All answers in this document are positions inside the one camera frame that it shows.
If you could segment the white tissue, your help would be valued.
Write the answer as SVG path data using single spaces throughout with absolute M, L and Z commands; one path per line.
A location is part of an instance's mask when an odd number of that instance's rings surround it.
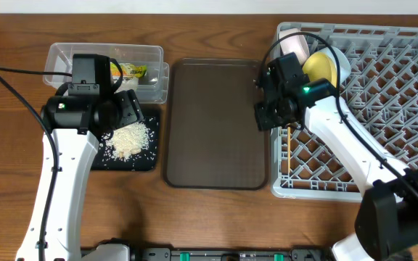
M 129 90 L 136 90 L 139 85 L 139 79 L 138 78 L 129 78 L 124 79 L 118 88 L 117 92 L 121 91 L 129 91 Z

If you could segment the light blue bowl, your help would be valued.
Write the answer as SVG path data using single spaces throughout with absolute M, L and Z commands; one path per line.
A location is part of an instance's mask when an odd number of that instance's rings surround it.
M 340 64 L 340 84 L 343 84 L 351 73 L 351 64 L 341 50 L 334 46 L 332 48 L 336 53 Z M 323 48 L 319 50 L 319 52 L 326 54 L 334 62 L 334 64 L 337 65 L 332 52 L 328 48 Z

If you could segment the yellow plate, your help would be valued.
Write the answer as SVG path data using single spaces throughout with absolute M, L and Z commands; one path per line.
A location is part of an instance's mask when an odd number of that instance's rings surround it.
M 325 53 L 312 54 L 304 63 L 303 72 L 308 75 L 311 82 L 325 78 L 336 86 L 337 69 L 335 63 Z

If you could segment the green snack wrapper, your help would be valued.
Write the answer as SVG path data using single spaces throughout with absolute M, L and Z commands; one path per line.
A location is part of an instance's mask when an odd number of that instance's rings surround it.
M 118 69 L 117 65 L 110 63 L 111 75 L 114 79 L 119 79 L 120 76 L 123 79 L 130 80 L 132 78 L 143 78 L 147 73 L 146 65 L 134 65 L 131 63 L 120 63 L 119 64 L 121 71 Z

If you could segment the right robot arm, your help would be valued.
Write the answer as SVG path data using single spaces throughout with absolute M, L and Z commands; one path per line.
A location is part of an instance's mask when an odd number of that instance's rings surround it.
M 318 136 L 348 171 L 362 200 L 354 233 L 332 247 L 335 260 L 386 260 L 418 245 L 418 169 L 384 149 L 348 111 L 326 78 L 310 80 L 295 54 L 262 63 L 258 129 L 297 124 Z

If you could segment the rice food scraps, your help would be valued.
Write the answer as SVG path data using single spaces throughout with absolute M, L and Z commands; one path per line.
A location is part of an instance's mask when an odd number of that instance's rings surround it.
M 133 123 L 126 127 L 104 134 L 102 145 L 104 155 L 108 160 L 123 162 L 132 160 L 140 152 L 148 150 L 156 132 L 144 123 Z

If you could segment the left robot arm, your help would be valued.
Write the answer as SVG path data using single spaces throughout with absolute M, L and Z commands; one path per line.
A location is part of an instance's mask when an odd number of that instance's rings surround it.
M 134 91 L 55 95 L 41 110 L 43 164 L 17 260 L 81 260 L 81 215 L 99 138 L 142 120 Z

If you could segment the long wooden chopstick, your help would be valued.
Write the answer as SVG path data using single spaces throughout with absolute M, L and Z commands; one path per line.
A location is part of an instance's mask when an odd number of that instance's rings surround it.
M 291 173 L 291 128 L 287 128 L 287 174 Z

